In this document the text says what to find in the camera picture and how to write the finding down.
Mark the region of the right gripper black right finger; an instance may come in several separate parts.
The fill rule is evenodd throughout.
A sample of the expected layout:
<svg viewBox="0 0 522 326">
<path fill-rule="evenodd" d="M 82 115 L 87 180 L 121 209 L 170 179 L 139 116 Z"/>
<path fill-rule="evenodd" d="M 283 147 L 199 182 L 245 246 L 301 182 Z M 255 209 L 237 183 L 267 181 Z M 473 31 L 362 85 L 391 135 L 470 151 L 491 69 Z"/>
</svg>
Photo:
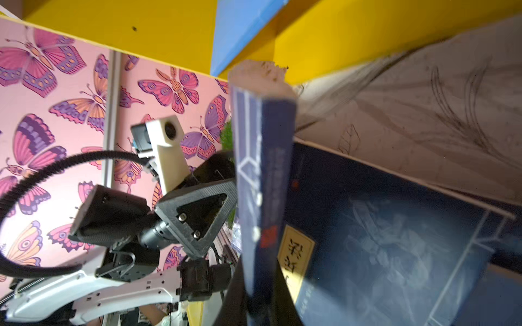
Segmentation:
<svg viewBox="0 0 522 326">
<path fill-rule="evenodd" d="M 276 262 L 269 320 L 270 325 L 273 326 L 304 326 L 278 262 Z"/>
</svg>

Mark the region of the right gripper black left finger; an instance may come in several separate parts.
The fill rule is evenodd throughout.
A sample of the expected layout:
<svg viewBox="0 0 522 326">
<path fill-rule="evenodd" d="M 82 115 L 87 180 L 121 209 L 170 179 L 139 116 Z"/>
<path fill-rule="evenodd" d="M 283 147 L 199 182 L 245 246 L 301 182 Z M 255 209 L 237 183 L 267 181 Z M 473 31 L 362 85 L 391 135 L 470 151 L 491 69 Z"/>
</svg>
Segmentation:
<svg viewBox="0 0 522 326">
<path fill-rule="evenodd" d="M 247 326 L 247 293 L 241 260 L 237 262 L 224 303 L 213 326 Z"/>
</svg>

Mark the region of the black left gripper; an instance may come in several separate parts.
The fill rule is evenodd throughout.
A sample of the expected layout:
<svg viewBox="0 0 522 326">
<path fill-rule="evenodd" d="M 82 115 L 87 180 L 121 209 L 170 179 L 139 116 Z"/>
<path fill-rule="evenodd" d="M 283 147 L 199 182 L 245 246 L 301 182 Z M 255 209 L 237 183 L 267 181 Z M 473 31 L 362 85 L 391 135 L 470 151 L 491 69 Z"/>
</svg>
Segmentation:
<svg viewBox="0 0 522 326">
<path fill-rule="evenodd" d="M 106 249 L 96 276 L 134 281 L 154 271 L 160 252 L 181 245 L 190 259 L 207 255 L 237 206 L 232 151 L 220 151 L 149 208 L 144 198 L 102 185 L 80 207 L 69 239 Z"/>
</svg>

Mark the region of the navy book yellow label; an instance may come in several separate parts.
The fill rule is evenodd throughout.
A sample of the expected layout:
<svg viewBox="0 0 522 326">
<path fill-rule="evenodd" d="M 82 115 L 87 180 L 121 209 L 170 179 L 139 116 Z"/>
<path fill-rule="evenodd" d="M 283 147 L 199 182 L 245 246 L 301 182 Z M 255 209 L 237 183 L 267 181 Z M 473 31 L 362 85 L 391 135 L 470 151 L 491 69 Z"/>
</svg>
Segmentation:
<svg viewBox="0 0 522 326">
<path fill-rule="evenodd" d="M 246 60 L 228 74 L 242 262 L 248 304 L 268 306 L 290 180 L 297 96 L 286 70 Z"/>
</svg>

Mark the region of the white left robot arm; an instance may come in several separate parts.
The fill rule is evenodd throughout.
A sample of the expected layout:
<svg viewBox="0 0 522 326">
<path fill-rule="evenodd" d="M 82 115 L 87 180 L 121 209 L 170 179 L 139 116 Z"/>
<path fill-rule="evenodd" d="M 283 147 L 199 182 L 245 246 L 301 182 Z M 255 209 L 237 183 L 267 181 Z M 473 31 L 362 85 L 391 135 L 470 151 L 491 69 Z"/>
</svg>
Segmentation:
<svg viewBox="0 0 522 326">
<path fill-rule="evenodd" d="M 70 239 L 92 245 L 84 259 L 39 267 L 1 258 L 18 283 L 1 300 L 4 325 L 84 325 L 148 304 L 198 302 L 225 292 L 228 263 L 206 256 L 237 204 L 232 152 L 214 154 L 151 209 L 143 198 L 95 186 Z"/>
</svg>

